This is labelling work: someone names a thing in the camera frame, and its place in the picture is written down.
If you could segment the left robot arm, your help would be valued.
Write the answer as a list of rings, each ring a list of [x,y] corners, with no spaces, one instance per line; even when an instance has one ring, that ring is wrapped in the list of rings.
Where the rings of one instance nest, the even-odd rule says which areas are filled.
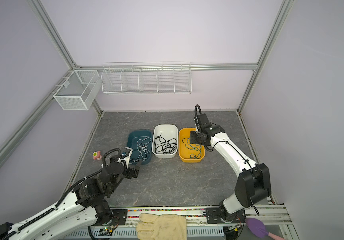
[[[137,178],[140,165],[130,166],[133,150],[112,149],[102,157],[102,168],[76,181],[60,199],[19,223],[0,225],[0,240],[58,240],[85,227],[119,223],[109,198],[124,179]]]

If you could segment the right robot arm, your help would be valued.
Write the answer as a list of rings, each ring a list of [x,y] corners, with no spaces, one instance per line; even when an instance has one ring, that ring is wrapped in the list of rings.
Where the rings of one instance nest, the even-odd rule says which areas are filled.
[[[258,164],[243,153],[220,125],[209,121],[200,105],[195,105],[194,114],[195,130],[190,133],[191,143],[201,145],[209,152],[219,152],[237,177],[234,193],[220,202],[220,213],[216,215],[229,223],[240,211],[254,207],[255,203],[272,195],[270,170],[266,164]]]

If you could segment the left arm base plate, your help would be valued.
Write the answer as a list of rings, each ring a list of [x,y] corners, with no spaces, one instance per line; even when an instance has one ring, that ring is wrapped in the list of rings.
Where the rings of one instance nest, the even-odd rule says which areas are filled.
[[[124,226],[128,216],[128,209],[112,209],[112,213],[102,221],[101,226]]]

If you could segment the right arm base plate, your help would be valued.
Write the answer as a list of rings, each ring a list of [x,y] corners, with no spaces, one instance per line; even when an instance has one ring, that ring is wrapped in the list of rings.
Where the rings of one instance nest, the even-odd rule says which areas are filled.
[[[229,214],[224,208],[206,208],[203,215],[208,224],[243,224],[246,220],[245,210]]]

